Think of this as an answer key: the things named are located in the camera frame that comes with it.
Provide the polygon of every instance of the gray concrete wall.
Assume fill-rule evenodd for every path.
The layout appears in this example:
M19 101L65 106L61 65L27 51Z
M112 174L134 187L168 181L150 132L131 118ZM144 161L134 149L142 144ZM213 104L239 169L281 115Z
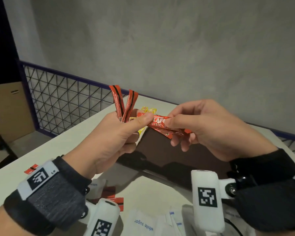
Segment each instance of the gray concrete wall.
M295 0L31 4L47 67L295 134Z

